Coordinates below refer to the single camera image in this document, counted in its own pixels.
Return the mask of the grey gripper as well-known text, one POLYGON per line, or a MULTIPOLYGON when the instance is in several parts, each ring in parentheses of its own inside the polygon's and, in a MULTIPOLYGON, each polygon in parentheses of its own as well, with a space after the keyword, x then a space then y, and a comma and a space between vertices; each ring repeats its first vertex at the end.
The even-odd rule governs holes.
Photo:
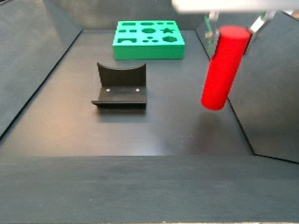
POLYGON ((249 53, 260 33, 276 17, 276 11, 299 10, 299 0, 173 0, 173 7, 181 13, 209 12, 205 16, 208 26, 206 39, 209 41, 209 55, 213 57, 220 41, 220 30, 217 26, 220 12, 265 11, 258 16, 254 24, 248 28, 252 37, 245 53, 249 53))

